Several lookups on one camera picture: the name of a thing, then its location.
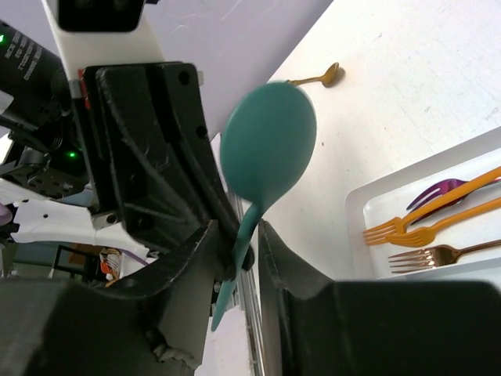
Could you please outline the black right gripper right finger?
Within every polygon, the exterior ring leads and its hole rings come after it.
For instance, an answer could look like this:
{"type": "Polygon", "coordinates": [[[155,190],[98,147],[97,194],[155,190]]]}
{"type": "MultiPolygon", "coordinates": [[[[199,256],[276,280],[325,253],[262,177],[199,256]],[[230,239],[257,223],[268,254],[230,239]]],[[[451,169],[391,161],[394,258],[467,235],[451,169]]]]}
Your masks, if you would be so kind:
{"type": "Polygon", "coordinates": [[[500,293],[482,281],[335,281],[258,226],[268,375],[497,375],[500,293]]]}

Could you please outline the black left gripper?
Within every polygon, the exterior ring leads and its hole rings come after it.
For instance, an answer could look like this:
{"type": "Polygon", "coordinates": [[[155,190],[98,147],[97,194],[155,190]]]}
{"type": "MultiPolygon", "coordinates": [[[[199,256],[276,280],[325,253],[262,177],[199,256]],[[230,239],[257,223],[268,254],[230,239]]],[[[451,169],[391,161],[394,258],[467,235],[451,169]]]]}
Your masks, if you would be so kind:
{"type": "Polygon", "coordinates": [[[222,187],[191,63],[88,67],[72,102],[93,212],[135,239],[186,239],[219,224],[222,273],[235,273],[239,220],[222,187]]]}

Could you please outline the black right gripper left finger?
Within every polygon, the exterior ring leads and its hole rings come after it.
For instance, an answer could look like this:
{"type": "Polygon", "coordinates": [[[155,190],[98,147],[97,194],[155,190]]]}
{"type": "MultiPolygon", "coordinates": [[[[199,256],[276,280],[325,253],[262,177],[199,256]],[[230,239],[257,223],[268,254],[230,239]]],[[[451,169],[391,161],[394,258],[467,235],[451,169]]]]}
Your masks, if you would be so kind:
{"type": "Polygon", "coordinates": [[[213,283],[235,273],[235,230],[214,219],[186,232],[141,219],[128,233],[160,257],[109,287],[2,281],[2,374],[194,373],[213,283]]]}

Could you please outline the teal plastic spoon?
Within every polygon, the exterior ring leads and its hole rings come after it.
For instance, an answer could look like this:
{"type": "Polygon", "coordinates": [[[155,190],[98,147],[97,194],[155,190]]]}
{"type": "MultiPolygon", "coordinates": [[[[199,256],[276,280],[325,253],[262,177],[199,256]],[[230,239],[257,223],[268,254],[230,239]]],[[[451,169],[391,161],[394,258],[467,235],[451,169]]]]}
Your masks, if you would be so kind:
{"type": "Polygon", "coordinates": [[[285,81],[254,89],[232,111],[220,146],[222,174],[258,210],[259,221],[303,176],[316,133],[310,99],[285,81]]]}

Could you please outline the orange plastic fork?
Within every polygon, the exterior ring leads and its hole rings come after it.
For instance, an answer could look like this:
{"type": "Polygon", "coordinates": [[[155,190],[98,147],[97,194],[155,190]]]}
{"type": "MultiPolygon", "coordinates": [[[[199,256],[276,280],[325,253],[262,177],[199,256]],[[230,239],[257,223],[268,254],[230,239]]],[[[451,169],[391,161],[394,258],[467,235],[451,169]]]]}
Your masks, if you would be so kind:
{"type": "Polygon", "coordinates": [[[447,205],[450,202],[453,202],[479,188],[482,188],[485,184],[490,183],[491,181],[494,181],[499,177],[500,167],[494,168],[490,172],[480,175],[476,179],[473,179],[472,181],[465,183],[458,188],[455,188],[454,190],[448,192],[446,195],[425,204],[422,208],[411,212],[403,219],[395,217],[382,225],[373,227],[369,230],[365,230],[363,232],[364,241],[368,246],[388,243],[386,241],[386,236],[407,233],[407,226],[409,226],[419,217],[422,217],[429,212],[440,208],[441,206],[447,205]]]}
{"type": "Polygon", "coordinates": [[[498,197],[494,200],[480,204],[474,208],[462,211],[458,214],[451,215],[445,219],[436,222],[433,226],[423,226],[410,233],[395,234],[386,236],[386,241],[390,244],[398,246],[417,248],[423,247],[435,240],[437,233],[447,229],[459,222],[466,221],[478,215],[483,215],[490,211],[500,209],[501,198],[498,197]]]}

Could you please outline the gold metal spoon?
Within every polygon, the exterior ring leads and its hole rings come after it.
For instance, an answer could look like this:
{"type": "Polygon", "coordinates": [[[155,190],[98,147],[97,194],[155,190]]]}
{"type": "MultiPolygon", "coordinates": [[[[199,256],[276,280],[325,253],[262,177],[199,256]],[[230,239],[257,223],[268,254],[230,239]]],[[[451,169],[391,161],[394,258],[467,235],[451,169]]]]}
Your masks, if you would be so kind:
{"type": "Polygon", "coordinates": [[[294,86],[306,85],[313,82],[319,82],[324,88],[332,88],[341,82],[345,76],[345,69],[338,62],[331,64],[327,70],[320,76],[303,78],[296,80],[287,80],[287,83],[294,86]]]}

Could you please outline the rose gold metal fork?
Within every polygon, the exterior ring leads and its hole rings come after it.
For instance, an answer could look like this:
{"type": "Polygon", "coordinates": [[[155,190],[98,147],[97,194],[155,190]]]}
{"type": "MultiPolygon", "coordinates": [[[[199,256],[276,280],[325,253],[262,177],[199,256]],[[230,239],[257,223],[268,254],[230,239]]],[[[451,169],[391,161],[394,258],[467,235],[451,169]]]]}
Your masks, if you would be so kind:
{"type": "Polygon", "coordinates": [[[430,248],[403,252],[389,256],[387,259],[392,274],[413,273],[442,266],[450,266],[456,264],[464,255],[498,248],[499,246],[500,240],[493,240],[461,249],[442,244],[430,248]]]}

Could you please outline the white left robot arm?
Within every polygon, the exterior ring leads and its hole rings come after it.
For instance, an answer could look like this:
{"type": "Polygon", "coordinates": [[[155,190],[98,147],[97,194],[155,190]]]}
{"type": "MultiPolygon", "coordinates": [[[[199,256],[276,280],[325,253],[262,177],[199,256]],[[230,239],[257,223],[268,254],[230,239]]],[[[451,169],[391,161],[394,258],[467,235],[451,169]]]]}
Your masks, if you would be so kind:
{"type": "Polygon", "coordinates": [[[196,67],[167,61],[146,21],[128,33],[56,30],[58,53],[1,25],[2,227],[17,243],[179,252],[217,226],[232,276],[238,219],[207,135],[196,67]]]}

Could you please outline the white divided cutlery tray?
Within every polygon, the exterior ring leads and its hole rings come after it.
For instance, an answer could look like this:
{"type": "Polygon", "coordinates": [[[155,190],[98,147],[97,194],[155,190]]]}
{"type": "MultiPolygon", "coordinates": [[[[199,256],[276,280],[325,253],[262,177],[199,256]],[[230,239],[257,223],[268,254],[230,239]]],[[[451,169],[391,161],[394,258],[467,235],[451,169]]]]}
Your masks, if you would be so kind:
{"type": "MultiPolygon", "coordinates": [[[[500,130],[498,128],[412,164],[350,192],[345,201],[349,243],[357,279],[401,278],[408,280],[470,278],[500,282],[500,246],[462,256],[456,264],[420,272],[392,274],[388,257],[421,248],[449,245],[457,249],[500,240],[500,209],[459,222],[437,233],[423,247],[408,248],[390,243],[366,245],[365,230],[395,217],[403,219],[412,211],[406,207],[423,191],[445,179],[468,182],[500,167],[500,130]]],[[[474,208],[500,197],[500,177],[447,205],[419,217],[407,233],[422,226],[474,208]]]]}

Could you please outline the aluminium table rail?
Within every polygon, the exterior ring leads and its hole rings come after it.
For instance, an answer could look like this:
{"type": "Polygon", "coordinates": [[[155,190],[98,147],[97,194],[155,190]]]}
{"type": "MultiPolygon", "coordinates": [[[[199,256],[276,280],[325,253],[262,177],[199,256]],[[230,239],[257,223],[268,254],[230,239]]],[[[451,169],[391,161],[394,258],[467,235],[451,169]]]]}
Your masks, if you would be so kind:
{"type": "Polygon", "coordinates": [[[248,253],[255,254],[251,247],[251,238],[259,221],[259,212],[253,205],[244,211],[242,200],[231,190],[228,196],[237,218],[241,221],[234,247],[235,262],[239,264],[236,267],[239,274],[236,276],[234,284],[239,295],[240,307],[246,313],[250,360],[254,375],[265,375],[261,309],[254,279],[254,271],[257,266],[254,263],[249,270],[246,270],[245,263],[248,253]]]}

